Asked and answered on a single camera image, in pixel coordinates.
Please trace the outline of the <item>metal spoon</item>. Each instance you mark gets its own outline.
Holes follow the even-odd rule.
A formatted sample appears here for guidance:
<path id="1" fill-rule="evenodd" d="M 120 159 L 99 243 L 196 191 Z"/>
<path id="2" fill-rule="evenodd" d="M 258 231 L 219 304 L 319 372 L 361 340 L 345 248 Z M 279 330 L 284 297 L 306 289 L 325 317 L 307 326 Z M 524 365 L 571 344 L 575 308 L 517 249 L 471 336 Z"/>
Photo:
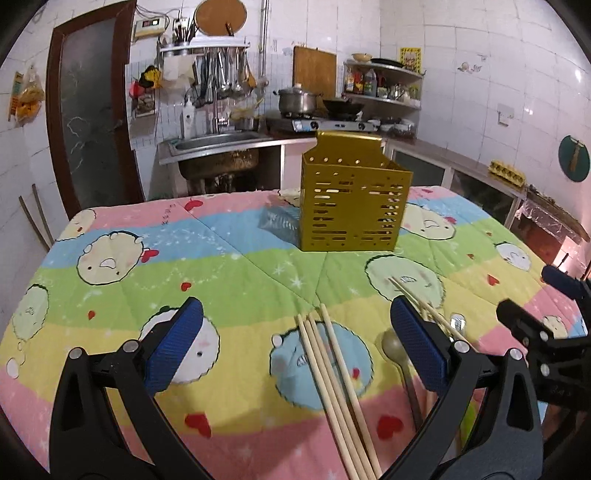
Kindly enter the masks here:
<path id="1" fill-rule="evenodd" d="M 396 364 L 402 372 L 405 390 L 411 406 L 415 431 L 418 432 L 423 423 L 422 411 L 416 394 L 413 376 L 410 370 L 409 357 L 393 329 L 387 330 L 382 338 L 382 349 L 388 359 Z"/>

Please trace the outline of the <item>gold perforated utensil holder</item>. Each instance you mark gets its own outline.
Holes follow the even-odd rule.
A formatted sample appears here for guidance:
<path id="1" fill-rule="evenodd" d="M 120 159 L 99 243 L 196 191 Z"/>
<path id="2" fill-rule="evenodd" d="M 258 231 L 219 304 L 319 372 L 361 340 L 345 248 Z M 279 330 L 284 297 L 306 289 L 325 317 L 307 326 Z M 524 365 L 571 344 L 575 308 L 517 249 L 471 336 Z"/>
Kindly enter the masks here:
<path id="1" fill-rule="evenodd" d="M 412 179 L 384 154 L 381 138 L 318 132 L 301 161 L 301 250 L 394 250 Z"/>

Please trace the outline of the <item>gas stove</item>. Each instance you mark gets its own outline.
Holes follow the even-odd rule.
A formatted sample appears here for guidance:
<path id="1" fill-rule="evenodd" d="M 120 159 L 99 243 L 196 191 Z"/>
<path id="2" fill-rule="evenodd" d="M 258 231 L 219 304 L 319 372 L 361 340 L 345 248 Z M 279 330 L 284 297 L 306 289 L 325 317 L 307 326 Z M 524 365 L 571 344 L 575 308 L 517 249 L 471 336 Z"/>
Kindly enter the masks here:
<path id="1" fill-rule="evenodd" d="M 311 134 L 321 131 L 344 131 L 375 133 L 377 126 L 370 122 L 341 121 L 322 118 L 267 118 L 266 126 L 269 130 L 294 133 Z"/>

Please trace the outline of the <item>black wok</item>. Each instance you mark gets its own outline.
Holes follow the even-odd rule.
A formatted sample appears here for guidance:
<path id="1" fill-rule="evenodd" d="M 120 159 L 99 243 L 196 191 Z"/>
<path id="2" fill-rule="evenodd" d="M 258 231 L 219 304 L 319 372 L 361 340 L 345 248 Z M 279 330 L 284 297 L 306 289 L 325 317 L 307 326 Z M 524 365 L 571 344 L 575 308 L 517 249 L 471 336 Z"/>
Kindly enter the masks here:
<path id="1" fill-rule="evenodd" d="M 351 99 L 324 99 L 322 104 L 328 112 L 329 119 L 335 121 L 356 121 L 363 111 L 363 104 Z"/>

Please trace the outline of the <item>stainless steel sink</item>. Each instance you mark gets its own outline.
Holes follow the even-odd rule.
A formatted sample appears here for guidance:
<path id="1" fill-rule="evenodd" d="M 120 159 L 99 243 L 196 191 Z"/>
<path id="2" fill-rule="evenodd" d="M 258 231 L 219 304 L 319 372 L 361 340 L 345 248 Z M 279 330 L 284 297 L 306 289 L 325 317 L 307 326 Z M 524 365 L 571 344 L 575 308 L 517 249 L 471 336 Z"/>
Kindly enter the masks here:
<path id="1" fill-rule="evenodd" d="M 248 150 L 270 141 L 273 141 L 270 136 L 252 131 L 204 135 L 193 139 L 172 139 L 158 145 L 158 161 L 160 165 L 168 165 L 231 151 Z"/>

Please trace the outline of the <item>steel cooking pot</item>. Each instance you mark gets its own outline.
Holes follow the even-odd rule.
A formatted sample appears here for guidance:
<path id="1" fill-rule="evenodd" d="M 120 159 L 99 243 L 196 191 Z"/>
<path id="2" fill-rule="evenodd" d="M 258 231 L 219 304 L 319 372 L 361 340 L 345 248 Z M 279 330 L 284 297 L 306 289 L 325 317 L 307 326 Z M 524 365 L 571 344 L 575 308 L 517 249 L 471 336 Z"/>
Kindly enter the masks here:
<path id="1" fill-rule="evenodd" d="M 279 98 L 280 115 L 286 118 L 311 117 L 317 110 L 318 99 L 322 97 L 305 90 L 300 83 L 273 91 L 273 95 Z"/>

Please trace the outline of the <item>rectangular wooden cutting board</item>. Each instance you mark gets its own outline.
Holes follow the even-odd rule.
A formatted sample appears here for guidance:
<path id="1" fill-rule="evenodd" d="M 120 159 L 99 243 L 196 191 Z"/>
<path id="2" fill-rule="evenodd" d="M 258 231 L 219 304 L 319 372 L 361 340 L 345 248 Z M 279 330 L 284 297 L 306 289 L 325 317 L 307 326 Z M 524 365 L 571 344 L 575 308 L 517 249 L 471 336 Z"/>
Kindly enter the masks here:
<path id="1" fill-rule="evenodd" d="M 334 97 L 337 57 L 318 49 L 294 46 L 293 83 L 322 98 Z"/>

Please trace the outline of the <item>dark brown glass door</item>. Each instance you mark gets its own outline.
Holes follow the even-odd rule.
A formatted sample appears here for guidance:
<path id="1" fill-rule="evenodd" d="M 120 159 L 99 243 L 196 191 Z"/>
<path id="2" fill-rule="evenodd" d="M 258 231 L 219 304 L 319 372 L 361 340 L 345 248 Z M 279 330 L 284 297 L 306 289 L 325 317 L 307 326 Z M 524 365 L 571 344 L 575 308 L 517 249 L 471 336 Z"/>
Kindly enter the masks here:
<path id="1" fill-rule="evenodd" d="M 143 191 L 130 146 L 125 81 L 135 2 L 92 10 L 52 33 L 46 123 L 67 217 L 99 206 L 135 204 Z"/>

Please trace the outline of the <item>white dish soap bottle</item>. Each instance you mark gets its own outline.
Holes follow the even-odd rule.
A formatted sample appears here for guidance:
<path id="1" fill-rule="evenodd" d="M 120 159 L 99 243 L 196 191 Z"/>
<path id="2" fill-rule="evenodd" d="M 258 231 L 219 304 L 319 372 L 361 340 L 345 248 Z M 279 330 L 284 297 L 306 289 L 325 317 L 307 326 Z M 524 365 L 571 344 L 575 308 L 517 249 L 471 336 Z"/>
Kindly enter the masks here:
<path id="1" fill-rule="evenodd" d="M 190 97 L 185 97 L 181 114 L 181 127 L 183 139 L 191 139 L 194 135 L 194 115 L 194 105 L 190 100 Z"/>

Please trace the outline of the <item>hanging plastic bag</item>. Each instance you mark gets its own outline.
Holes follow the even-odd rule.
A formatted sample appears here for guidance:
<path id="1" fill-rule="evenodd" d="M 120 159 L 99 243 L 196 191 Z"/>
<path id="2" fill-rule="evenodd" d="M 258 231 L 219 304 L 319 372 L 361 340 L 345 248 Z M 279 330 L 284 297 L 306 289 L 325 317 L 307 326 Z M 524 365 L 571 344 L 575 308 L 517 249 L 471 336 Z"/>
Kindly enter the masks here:
<path id="1" fill-rule="evenodd" d="M 44 100 L 45 92 L 35 65 L 31 64 L 25 74 L 16 71 L 10 94 L 8 120 L 17 125 L 33 121 Z"/>

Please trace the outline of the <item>hanging utensil rack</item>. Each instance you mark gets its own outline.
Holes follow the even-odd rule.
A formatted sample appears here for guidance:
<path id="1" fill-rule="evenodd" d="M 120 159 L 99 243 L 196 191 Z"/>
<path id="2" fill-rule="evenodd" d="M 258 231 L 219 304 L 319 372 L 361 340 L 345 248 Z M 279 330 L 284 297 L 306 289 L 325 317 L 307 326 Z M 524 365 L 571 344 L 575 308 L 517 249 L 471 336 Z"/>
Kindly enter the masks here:
<path id="1" fill-rule="evenodd" d="M 195 108 L 214 105 L 217 101 L 242 100 L 252 93 L 252 80 L 245 39 L 231 36 L 198 37 L 190 42 L 157 48 L 157 60 L 162 67 L 172 66 L 172 58 L 192 60 L 188 73 L 186 103 Z"/>

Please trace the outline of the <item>round woven tray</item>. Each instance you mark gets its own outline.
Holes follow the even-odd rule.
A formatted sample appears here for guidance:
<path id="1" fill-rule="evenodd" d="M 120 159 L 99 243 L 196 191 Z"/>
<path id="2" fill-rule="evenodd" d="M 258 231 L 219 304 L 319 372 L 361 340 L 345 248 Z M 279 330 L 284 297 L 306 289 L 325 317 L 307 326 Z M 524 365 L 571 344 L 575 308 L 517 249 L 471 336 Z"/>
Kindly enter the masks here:
<path id="1" fill-rule="evenodd" d="M 205 0 L 194 11 L 197 29 L 207 36 L 233 36 L 245 25 L 247 11 L 239 0 Z"/>

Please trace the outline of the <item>green round wall hanger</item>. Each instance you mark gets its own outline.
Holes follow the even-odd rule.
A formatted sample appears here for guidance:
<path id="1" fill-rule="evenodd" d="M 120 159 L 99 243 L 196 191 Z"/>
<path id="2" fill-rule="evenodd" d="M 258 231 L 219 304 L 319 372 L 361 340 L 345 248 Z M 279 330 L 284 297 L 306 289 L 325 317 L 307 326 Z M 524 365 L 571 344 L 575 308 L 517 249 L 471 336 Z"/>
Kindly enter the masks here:
<path id="1" fill-rule="evenodd" d="M 573 182 L 583 182 L 590 173 L 590 153 L 587 146 L 571 135 L 559 145 L 558 162 L 562 172 Z"/>

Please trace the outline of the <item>white wall socket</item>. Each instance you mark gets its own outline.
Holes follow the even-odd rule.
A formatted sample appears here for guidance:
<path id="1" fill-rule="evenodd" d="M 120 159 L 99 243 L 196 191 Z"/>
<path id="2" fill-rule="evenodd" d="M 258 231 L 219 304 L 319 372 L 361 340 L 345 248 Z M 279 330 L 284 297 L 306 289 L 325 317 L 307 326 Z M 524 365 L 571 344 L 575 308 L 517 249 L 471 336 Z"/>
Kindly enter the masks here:
<path id="1" fill-rule="evenodd" d="M 499 103 L 497 105 L 497 123 L 504 127 L 510 127 L 515 119 L 515 110 L 508 105 Z"/>

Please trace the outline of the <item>yellow wall picture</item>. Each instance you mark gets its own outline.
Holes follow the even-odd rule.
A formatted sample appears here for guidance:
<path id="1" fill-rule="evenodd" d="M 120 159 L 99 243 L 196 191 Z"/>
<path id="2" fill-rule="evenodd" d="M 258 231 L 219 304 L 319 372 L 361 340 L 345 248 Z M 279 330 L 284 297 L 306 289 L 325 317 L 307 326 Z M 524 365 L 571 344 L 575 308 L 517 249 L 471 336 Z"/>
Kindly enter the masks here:
<path id="1" fill-rule="evenodd" d="M 421 74 L 422 69 L 422 49 L 420 47 L 401 47 L 400 62 L 408 71 Z"/>

